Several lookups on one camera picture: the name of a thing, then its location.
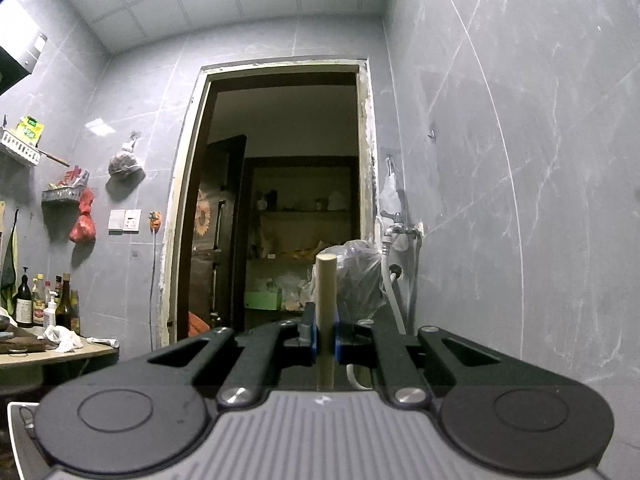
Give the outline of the wooden chopstick plain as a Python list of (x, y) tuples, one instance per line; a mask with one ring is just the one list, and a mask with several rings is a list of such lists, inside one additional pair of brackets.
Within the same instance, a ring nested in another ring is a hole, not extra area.
[(320, 254), (316, 259), (317, 389), (334, 388), (334, 323), (337, 286), (336, 255)]

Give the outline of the white perforated utensil basket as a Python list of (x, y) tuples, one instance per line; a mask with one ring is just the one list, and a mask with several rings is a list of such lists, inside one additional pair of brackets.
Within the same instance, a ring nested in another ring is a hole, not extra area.
[(25, 480), (45, 479), (50, 470), (35, 436), (37, 408), (34, 402), (10, 402), (6, 407), (14, 462), (18, 476)]

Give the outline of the kitchen counter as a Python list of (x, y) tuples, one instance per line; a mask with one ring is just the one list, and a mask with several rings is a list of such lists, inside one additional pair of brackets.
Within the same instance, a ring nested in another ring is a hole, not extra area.
[(52, 344), (43, 339), (39, 339), (29, 330), (21, 327), (9, 328), (12, 337), (1, 339), (0, 365), (2, 370), (10, 368), (44, 365), (51, 363), (62, 363), (75, 360), (88, 360), (98, 356), (119, 355), (119, 350), (110, 347), (108, 344), (94, 344), (86, 338), (81, 337), (82, 347), (70, 352), (57, 352)]

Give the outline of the grey plastic bag hanging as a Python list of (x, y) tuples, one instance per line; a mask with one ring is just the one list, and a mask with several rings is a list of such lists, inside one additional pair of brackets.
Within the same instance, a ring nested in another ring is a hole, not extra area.
[(349, 240), (324, 248), (316, 258), (336, 259), (337, 316), (342, 323), (355, 324), (373, 318), (387, 304), (382, 292), (382, 255), (366, 240)]

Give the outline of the white cloth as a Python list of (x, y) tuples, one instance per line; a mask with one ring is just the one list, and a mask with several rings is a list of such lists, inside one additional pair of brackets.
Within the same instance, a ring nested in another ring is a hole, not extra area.
[(53, 346), (53, 350), (58, 353), (75, 352), (84, 348), (81, 338), (64, 326), (48, 326), (40, 339), (47, 341), (47, 344)]

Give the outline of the brown tall bottle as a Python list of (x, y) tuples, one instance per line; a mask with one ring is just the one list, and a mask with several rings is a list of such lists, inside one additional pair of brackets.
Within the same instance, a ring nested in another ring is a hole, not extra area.
[(73, 309), (70, 303), (70, 274), (62, 275), (62, 286), (58, 295), (58, 306), (55, 310), (55, 323), (57, 326), (72, 329)]

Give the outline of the red plastic bag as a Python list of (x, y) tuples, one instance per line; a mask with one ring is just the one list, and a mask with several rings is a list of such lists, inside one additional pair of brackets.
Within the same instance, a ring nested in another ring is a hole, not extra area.
[(78, 218), (68, 236), (75, 244), (91, 243), (96, 240), (96, 225), (91, 217), (93, 200), (93, 192), (90, 188), (85, 188), (80, 194)]

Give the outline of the dark glass bottle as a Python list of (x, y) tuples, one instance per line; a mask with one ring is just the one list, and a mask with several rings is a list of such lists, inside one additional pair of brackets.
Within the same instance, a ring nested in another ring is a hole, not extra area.
[(32, 327), (32, 291), (27, 275), (28, 267), (24, 266), (21, 283), (14, 296), (14, 318), (18, 326)]

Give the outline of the range hood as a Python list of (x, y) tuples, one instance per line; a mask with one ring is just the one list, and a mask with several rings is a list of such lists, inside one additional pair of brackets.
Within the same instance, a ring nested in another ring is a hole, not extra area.
[(7, 92), (30, 75), (48, 37), (17, 0), (0, 6), (0, 92)]

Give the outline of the wall faucet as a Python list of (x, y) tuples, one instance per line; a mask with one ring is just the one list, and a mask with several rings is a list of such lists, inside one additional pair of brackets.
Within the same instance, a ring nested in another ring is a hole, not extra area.
[(425, 237), (424, 224), (418, 222), (408, 226), (402, 222), (402, 214), (388, 214), (384, 211), (376, 218), (380, 229), (380, 243), (383, 255), (395, 252), (406, 252), (413, 248), (418, 252)]

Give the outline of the orange wall plug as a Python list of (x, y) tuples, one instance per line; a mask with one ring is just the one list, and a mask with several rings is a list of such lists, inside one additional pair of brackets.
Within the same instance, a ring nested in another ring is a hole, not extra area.
[(157, 233), (162, 225), (162, 214), (159, 211), (149, 213), (149, 229), (152, 233)]

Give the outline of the white wall switch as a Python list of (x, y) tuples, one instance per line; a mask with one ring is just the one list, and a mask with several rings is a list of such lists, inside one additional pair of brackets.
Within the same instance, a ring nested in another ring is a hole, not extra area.
[(140, 209), (112, 209), (108, 216), (107, 231), (110, 233), (137, 233), (140, 231)]

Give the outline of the hanging grey bag on wall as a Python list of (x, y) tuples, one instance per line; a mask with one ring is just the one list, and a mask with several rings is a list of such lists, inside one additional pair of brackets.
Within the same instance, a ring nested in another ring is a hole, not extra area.
[(134, 130), (129, 140), (122, 144), (120, 150), (108, 162), (108, 175), (115, 180), (126, 179), (142, 169), (139, 159), (134, 152), (142, 133)]

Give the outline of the wall rack shelf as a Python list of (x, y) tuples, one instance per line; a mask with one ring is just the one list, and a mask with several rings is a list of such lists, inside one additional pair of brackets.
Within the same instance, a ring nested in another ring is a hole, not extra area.
[(61, 180), (48, 184), (41, 192), (41, 201), (44, 204), (78, 204), (89, 178), (89, 170), (75, 166), (66, 171)]

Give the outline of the white upper wall rack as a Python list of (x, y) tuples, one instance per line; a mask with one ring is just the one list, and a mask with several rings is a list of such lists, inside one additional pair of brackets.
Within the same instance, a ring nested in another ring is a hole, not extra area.
[(44, 157), (63, 167), (70, 164), (61, 157), (55, 156), (39, 146), (44, 125), (32, 116), (24, 116), (14, 128), (6, 125), (6, 117), (1, 123), (1, 151), (9, 158), (29, 167), (37, 167)]

